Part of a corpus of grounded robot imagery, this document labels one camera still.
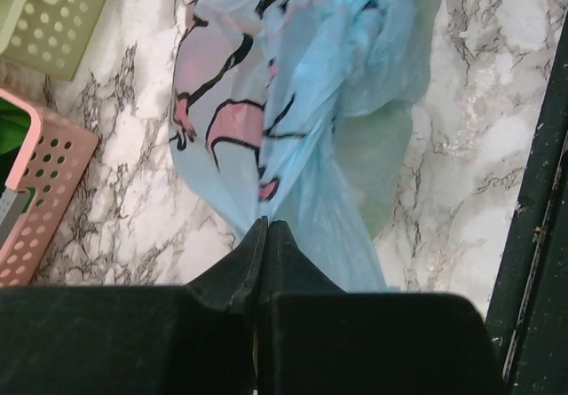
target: marble table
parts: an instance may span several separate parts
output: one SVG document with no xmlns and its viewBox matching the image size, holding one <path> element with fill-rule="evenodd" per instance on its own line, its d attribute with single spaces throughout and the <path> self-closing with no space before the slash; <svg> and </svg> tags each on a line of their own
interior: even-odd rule
<svg viewBox="0 0 568 395">
<path fill-rule="evenodd" d="M 190 0 L 108 0 L 76 78 L 0 63 L 0 80 L 97 133 L 99 150 L 36 282 L 181 284 L 235 244 L 178 178 L 167 113 Z M 444 0 L 432 83 L 393 219 L 375 240 L 390 284 L 485 313 L 568 0 Z"/>
</svg>

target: green object in basket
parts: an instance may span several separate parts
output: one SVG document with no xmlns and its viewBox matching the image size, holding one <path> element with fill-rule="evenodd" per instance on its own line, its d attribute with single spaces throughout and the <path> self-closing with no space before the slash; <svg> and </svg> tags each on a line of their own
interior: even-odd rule
<svg viewBox="0 0 568 395">
<path fill-rule="evenodd" d="M 0 0 L 0 57 L 71 80 L 106 0 Z"/>
<path fill-rule="evenodd" d="M 28 134 L 29 115 L 0 99 L 0 155 L 20 147 Z"/>
</svg>

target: pink basket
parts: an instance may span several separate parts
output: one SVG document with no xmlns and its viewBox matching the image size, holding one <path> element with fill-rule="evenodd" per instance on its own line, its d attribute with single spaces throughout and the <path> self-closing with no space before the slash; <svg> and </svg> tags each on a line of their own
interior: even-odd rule
<svg viewBox="0 0 568 395">
<path fill-rule="evenodd" d="M 39 266 L 99 139 L 49 108 L 0 84 L 0 98 L 27 112 L 31 125 L 6 187 L 34 192 L 0 248 L 0 287 L 28 284 Z"/>
</svg>

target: blue plastic bag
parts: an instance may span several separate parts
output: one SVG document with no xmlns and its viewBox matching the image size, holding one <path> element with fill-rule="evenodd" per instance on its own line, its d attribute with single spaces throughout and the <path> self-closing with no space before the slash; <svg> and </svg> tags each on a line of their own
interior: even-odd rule
<svg viewBox="0 0 568 395">
<path fill-rule="evenodd" d="M 243 236 L 286 220 L 350 292 L 387 289 L 386 224 L 441 0 L 194 0 L 174 75 L 181 177 Z"/>
</svg>

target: translucent plastic bag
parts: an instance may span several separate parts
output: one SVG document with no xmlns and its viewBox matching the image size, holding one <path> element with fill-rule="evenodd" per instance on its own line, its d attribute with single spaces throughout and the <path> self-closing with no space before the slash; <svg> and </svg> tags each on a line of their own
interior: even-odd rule
<svg viewBox="0 0 568 395">
<path fill-rule="evenodd" d="M 186 183 L 243 236 L 286 220 L 347 291 L 383 291 L 386 224 L 428 86 L 441 0 L 194 0 L 170 142 Z"/>
</svg>

